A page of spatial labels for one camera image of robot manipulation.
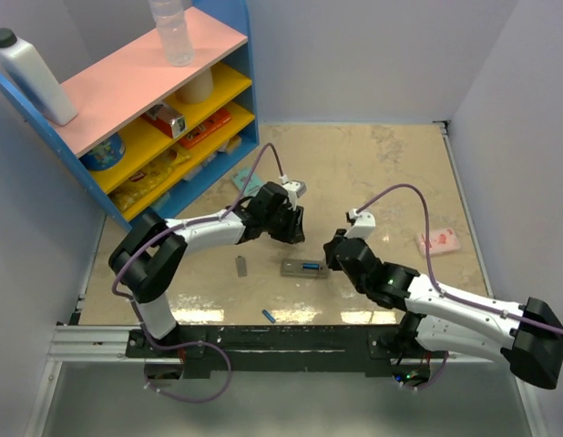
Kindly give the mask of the grey battery cover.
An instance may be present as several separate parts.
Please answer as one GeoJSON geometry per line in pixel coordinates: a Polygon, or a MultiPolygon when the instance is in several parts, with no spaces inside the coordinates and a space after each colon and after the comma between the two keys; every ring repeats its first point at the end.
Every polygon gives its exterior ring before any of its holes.
{"type": "Polygon", "coordinates": [[[239,278],[244,278],[248,275],[247,262],[243,256],[238,256],[235,259],[236,270],[239,278]]]}

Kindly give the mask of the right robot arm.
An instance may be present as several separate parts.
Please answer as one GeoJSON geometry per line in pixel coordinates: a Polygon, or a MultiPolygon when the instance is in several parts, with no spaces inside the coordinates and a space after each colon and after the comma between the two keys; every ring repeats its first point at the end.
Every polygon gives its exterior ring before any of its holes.
{"type": "Polygon", "coordinates": [[[404,313],[385,347],[408,358],[422,351],[458,352],[507,363],[520,380],[554,390],[563,363],[563,324],[549,305],[478,296],[406,266],[383,262],[360,238],[340,229],[324,244],[326,266],[385,309],[404,313]]]}

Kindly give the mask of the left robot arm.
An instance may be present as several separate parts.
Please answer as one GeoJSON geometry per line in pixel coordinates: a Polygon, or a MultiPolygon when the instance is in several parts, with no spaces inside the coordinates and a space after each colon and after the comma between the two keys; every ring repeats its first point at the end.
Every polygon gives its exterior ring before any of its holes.
{"type": "Polygon", "coordinates": [[[144,324],[148,348],[159,357],[172,355],[179,346],[178,323],[166,291],[180,262],[204,249],[233,246],[267,234],[272,239],[298,244],[305,241],[303,207],[298,199],[306,192],[301,181],[268,182],[257,194],[213,215],[163,219],[147,213],[124,237],[108,259],[116,274],[112,285],[126,286],[137,318],[144,324]]]}

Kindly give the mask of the grey remote control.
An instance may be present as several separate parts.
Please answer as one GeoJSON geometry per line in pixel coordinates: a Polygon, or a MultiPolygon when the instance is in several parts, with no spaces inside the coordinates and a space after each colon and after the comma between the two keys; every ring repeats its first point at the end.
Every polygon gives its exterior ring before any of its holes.
{"type": "Polygon", "coordinates": [[[283,259],[281,275],[292,278],[326,279],[329,276],[329,270],[321,260],[283,259]]]}

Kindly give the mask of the blue battery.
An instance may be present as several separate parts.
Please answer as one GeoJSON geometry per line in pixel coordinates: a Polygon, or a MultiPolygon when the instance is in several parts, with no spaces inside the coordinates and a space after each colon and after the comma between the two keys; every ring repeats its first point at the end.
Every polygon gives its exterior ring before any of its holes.
{"type": "Polygon", "coordinates": [[[267,310],[262,310],[261,313],[270,323],[276,323],[276,319],[267,310]]]}
{"type": "Polygon", "coordinates": [[[302,269],[304,270],[319,270],[321,268],[319,263],[314,262],[304,262],[302,264],[302,269]]]}

